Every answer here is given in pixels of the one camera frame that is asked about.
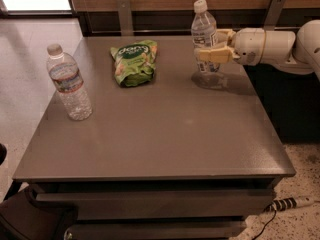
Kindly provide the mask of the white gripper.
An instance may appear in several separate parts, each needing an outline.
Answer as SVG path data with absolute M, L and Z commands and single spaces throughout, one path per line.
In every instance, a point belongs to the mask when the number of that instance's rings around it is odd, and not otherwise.
M 262 57 L 266 33 L 262 28 L 244 28 L 237 33 L 232 29 L 217 30 L 222 48 L 196 48 L 194 54 L 200 61 L 225 64 L 235 61 L 240 65 L 257 65 Z

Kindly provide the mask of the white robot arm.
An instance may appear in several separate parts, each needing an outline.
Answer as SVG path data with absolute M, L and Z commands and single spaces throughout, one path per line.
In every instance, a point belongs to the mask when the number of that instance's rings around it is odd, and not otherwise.
M 271 65 L 291 74 L 314 73 L 320 80 L 320 21 L 304 24 L 293 31 L 244 28 L 238 32 L 219 29 L 220 41 L 212 48 L 196 48 L 195 56 L 203 62 L 240 65 Z

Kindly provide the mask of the dark robot base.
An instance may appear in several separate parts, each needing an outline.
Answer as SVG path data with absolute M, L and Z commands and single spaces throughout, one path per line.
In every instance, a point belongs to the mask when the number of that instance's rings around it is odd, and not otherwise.
M 0 203 L 0 240 L 64 240 L 77 219 L 73 205 L 38 203 L 35 192 L 13 181 Z

